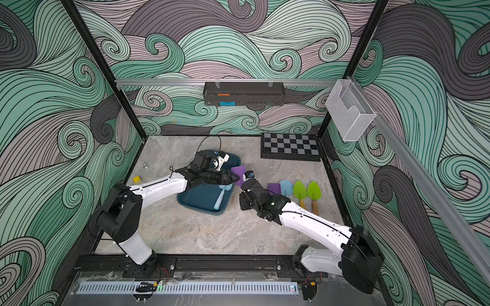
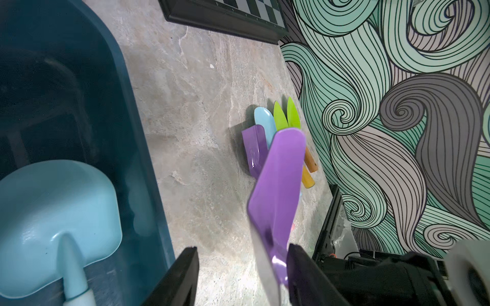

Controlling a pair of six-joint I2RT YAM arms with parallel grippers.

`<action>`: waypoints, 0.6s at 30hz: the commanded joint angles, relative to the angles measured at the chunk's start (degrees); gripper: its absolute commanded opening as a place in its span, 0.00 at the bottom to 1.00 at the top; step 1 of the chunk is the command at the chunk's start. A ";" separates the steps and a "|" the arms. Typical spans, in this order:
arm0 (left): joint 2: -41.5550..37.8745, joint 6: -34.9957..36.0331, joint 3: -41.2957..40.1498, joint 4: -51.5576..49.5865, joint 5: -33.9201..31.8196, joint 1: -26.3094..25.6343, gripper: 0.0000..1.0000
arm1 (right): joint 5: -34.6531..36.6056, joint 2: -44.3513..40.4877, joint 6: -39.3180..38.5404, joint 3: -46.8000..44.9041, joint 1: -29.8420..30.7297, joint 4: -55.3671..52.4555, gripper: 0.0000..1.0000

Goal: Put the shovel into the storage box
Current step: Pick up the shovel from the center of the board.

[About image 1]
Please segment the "purple shovel pink handle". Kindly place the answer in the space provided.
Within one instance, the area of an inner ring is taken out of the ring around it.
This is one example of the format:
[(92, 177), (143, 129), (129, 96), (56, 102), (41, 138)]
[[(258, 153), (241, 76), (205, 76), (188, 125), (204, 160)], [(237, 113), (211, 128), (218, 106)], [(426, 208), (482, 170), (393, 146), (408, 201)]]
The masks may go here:
[(245, 166), (232, 167), (231, 170), (240, 176), (239, 182), (236, 183), (237, 186), (241, 187), (244, 183), (244, 173), (246, 172)]
[(268, 183), (267, 190), (271, 196), (281, 194), (281, 185), (279, 183)]

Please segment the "teal storage box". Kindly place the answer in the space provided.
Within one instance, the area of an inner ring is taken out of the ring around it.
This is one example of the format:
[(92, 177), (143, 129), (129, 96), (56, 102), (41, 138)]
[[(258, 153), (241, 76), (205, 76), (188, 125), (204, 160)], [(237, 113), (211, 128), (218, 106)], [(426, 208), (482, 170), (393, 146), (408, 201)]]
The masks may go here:
[[(203, 183), (189, 191), (179, 193), (177, 195), (177, 202), (187, 209), (195, 210), (197, 212), (210, 215), (222, 215), (232, 196), (232, 189), (224, 191), (223, 193), (222, 191), (222, 188), (218, 185)], [(219, 208), (215, 209), (214, 205), (221, 194), (223, 194), (222, 202)]]

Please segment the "light blue shovel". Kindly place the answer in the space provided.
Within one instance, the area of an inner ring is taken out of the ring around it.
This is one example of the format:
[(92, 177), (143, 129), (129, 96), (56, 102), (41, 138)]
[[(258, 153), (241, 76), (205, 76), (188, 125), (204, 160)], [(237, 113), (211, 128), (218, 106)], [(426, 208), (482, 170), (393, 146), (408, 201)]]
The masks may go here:
[(293, 195), (293, 183), (288, 180), (279, 181), (281, 195), (291, 197)]
[(223, 201), (223, 197), (225, 195), (225, 193), (227, 191), (230, 191), (232, 188), (233, 188), (233, 184), (229, 184), (229, 185), (219, 185), (219, 188), (221, 189), (221, 192), (213, 206), (213, 209), (214, 210), (219, 210), (221, 204), (222, 204), (222, 201)]

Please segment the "green shovel yellow handle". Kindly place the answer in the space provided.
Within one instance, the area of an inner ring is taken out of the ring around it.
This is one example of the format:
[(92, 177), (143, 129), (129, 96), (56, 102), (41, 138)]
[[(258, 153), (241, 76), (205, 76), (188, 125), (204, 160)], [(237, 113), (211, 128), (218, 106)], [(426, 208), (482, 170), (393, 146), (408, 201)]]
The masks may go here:
[(301, 181), (295, 181), (293, 184), (293, 195), (299, 200), (300, 207), (305, 209), (304, 199), (307, 197), (307, 190)]

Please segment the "green shovel brown handle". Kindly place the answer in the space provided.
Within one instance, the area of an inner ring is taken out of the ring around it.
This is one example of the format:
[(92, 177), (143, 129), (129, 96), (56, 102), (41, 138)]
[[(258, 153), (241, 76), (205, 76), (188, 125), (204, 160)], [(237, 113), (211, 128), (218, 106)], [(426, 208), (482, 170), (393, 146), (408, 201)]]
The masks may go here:
[(322, 192), (317, 182), (312, 181), (309, 183), (307, 187), (307, 196), (311, 200), (312, 213), (320, 215), (318, 201), (322, 197)]

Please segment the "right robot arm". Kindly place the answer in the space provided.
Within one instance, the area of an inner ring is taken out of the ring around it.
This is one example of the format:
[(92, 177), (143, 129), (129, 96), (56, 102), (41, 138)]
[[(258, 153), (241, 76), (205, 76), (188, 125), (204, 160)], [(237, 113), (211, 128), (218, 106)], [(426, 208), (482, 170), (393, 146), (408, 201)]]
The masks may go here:
[(300, 266), (309, 273), (342, 276), (359, 291), (371, 294), (380, 283), (385, 256), (366, 228), (330, 222), (297, 205), (282, 194), (273, 194), (255, 179), (241, 184), (240, 204), (269, 222), (297, 230), (323, 245), (298, 252)]

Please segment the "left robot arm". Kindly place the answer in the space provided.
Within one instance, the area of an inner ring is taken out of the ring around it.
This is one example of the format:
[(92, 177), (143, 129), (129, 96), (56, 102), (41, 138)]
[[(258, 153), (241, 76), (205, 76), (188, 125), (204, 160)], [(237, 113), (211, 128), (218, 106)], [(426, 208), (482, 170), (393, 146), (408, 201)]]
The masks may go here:
[(148, 266), (155, 255), (139, 233), (141, 212), (157, 201), (193, 189), (208, 189), (217, 198), (220, 186), (239, 180), (231, 168), (240, 162), (238, 156), (223, 151), (198, 151), (190, 164), (172, 170), (166, 177), (134, 186), (117, 184), (94, 218), (135, 265)]

